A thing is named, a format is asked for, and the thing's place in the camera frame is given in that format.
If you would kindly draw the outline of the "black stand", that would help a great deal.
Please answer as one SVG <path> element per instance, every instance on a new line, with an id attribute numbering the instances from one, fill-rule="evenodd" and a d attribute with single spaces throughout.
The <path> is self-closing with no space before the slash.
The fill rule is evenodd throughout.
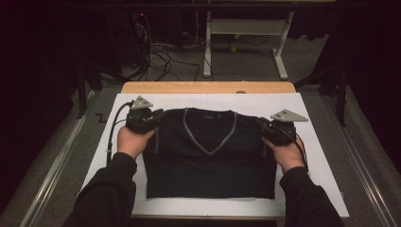
<path id="1" fill-rule="evenodd" d="M 114 81 L 125 83 L 127 78 L 121 74 L 113 72 L 93 61 L 77 61 L 77 81 L 78 81 L 78 119 L 84 116 L 87 109 L 88 94 L 86 86 L 89 85 L 94 91 L 100 91 L 104 81 Z"/>
<path id="2" fill-rule="evenodd" d="M 340 63 L 331 64 L 324 69 L 313 72 L 310 76 L 294 83 L 296 89 L 304 85 L 319 84 L 319 93 L 322 96 L 337 96 L 336 117 L 340 124 L 345 126 L 346 104 L 346 72 Z"/>

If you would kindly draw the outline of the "person's right hand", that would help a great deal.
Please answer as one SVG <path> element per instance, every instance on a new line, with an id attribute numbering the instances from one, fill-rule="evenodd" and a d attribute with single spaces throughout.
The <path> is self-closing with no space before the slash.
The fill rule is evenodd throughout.
<path id="1" fill-rule="evenodd" d="M 271 141 L 262 137 L 264 143 L 272 149 L 274 158 L 277 164 L 282 168 L 283 173 L 288 172 L 294 167 L 304 167 L 303 152 L 305 151 L 304 144 L 299 136 L 296 137 L 296 142 L 286 147 L 276 147 Z"/>

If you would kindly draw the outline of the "navy knit vest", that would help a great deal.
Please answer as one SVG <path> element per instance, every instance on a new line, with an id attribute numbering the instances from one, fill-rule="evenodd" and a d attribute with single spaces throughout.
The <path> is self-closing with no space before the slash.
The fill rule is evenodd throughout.
<path id="1" fill-rule="evenodd" d="M 147 197 L 273 199 L 277 164 L 257 120 L 233 111 L 164 112 L 143 152 Z"/>

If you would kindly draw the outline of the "wooden table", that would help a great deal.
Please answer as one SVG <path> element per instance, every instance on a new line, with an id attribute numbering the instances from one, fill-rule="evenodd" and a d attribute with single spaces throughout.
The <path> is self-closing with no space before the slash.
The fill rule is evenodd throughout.
<path id="1" fill-rule="evenodd" d="M 131 81 L 122 94 L 279 94 L 295 93 L 287 81 Z"/>

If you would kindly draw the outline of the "person's left hand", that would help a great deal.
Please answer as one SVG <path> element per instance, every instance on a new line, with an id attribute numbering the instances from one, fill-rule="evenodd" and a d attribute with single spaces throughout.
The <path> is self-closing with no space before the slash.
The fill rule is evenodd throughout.
<path id="1" fill-rule="evenodd" d="M 138 134 L 127 127 L 122 127 L 117 134 L 117 150 L 136 159 L 145 150 L 148 140 L 155 132 L 156 130 L 152 130 L 145 134 Z"/>

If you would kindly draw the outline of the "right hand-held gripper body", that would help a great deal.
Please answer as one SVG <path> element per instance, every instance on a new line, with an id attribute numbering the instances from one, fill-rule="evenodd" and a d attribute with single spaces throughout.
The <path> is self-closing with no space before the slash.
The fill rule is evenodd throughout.
<path id="1" fill-rule="evenodd" d="M 308 118 L 284 109 L 270 117 L 266 138 L 275 146 L 287 146 L 296 141 L 295 122 L 307 122 Z"/>

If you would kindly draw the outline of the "aluminium floor rail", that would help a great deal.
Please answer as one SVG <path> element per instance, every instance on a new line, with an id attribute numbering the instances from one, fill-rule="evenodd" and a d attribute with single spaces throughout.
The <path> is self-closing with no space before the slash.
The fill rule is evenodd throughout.
<path id="1" fill-rule="evenodd" d="M 364 164 L 362 157 L 358 153 L 357 147 L 353 142 L 350 133 L 345 126 L 342 126 L 338 120 L 336 109 L 332 100 L 328 96 L 323 96 L 323 103 L 330 112 L 332 118 L 336 122 L 336 126 L 340 131 L 342 140 L 346 144 L 348 155 L 351 158 L 351 163 L 355 169 L 359 180 L 364 188 L 364 191 L 369 198 L 369 201 L 373 208 L 375 209 L 376 215 L 380 220 L 383 227 L 398 227 L 394 219 L 389 206 L 384 200 L 383 194 L 381 193 L 378 185 L 374 182 L 372 175 L 370 174 L 367 166 Z"/>
<path id="2" fill-rule="evenodd" d="M 69 160 L 75 140 L 86 121 L 86 113 L 96 98 L 97 92 L 95 91 L 90 91 L 84 95 L 85 107 L 83 112 L 78 107 L 74 108 L 51 137 L 49 144 L 45 146 L 46 154 L 43 155 L 41 160 L 51 161 L 51 166 L 19 227 L 36 227 L 38 224 Z"/>

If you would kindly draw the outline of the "white board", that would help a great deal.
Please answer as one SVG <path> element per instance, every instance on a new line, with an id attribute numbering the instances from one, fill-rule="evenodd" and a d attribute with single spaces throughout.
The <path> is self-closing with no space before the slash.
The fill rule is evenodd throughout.
<path id="1" fill-rule="evenodd" d="M 311 180 L 321 186 L 341 218 L 349 213 L 336 183 L 323 148 L 309 119 L 303 98 L 298 93 L 282 94 L 144 94 L 155 109 L 194 107 L 204 110 L 228 111 L 266 118 L 286 109 L 307 120 L 295 124 L 305 144 Z M 272 200 L 242 199 L 149 199 L 146 196 L 147 176 L 143 159 L 137 159 L 133 180 L 137 185 L 133 218 L 209 218 L 209 219 L 283 219 L 286 213 L 285 194 L 275 186 Z"/>

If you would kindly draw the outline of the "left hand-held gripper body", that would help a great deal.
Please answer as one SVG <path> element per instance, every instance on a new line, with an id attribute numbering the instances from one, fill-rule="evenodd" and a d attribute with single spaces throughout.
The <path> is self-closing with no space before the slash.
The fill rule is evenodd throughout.
<path id="1" fill-rule="evenodd" d="M 126 127 L 135 133 L 147 133 L 157 127 L 149 124 L 148 121 L 153 118 L 153 111 L 150 109 L 152 103 L 142 96 L 138 96 L 131 105 L 126 118 Z"/>

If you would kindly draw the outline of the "white metal desk frame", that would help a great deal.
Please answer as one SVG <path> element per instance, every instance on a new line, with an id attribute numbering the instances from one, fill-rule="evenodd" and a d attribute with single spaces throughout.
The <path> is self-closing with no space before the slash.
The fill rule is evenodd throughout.
<path id="1" fill-rule="evenodd" d="M 212 76 L 212 35 L 265 35 L 279 36 L 280 43 L 273 48 L 271 54 L 274 58 L 277 71 L 281 80 L 288 80 L 288 73 L 282 59 L 282 52 L 292 24 L 294 12 L 287 14 L 286 19 L 259 20 L 259 19 L 213 19 L 211 12 L 207 12 L 205 51 L 203 58 L 203 75 L 206 78 Z"/>

